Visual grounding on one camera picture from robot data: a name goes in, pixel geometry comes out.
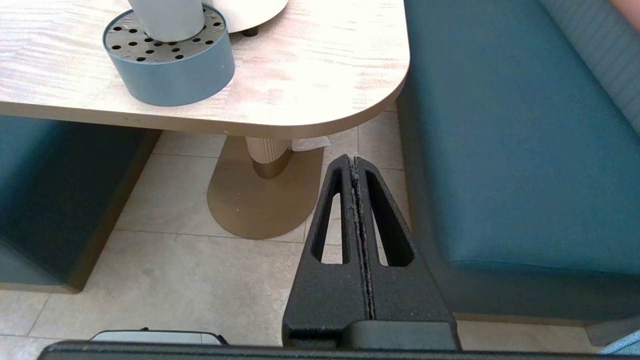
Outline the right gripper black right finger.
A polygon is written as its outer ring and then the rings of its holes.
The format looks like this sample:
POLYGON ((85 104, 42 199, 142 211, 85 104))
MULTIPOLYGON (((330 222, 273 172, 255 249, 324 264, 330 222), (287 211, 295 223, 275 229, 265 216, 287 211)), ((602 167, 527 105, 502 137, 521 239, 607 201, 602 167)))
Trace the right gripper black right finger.
POLYGON ((373 321, 451 322, 410 228, 372 162, 356 158, 360 264, 373 321))

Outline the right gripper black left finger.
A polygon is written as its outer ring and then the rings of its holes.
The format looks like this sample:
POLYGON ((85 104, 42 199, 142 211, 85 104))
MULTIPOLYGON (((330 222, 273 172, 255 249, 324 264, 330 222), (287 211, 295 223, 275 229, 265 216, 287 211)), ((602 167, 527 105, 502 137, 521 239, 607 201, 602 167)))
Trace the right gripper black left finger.
POLYGON ((350 324, 370 317, 352 158, 328 167, 282 318, 286 347, 335 347, 350 324), (342 261, 322 262, 334 196, 340 196, 342 261))

